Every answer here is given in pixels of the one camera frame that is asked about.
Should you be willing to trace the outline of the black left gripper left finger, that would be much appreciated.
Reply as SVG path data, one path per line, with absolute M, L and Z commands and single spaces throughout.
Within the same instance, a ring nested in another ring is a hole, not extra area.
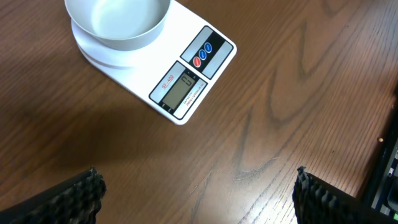
M 103 176 L 90 169 L 1 211 L 1 223 L 96 224 L 106 193 Z

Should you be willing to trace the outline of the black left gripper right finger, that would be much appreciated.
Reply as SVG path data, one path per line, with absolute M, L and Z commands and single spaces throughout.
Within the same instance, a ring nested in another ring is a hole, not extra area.
M 329 183 L 297 169 L 292 200 L 298 224 L 397 224 L 397 220 L 337 189 Z

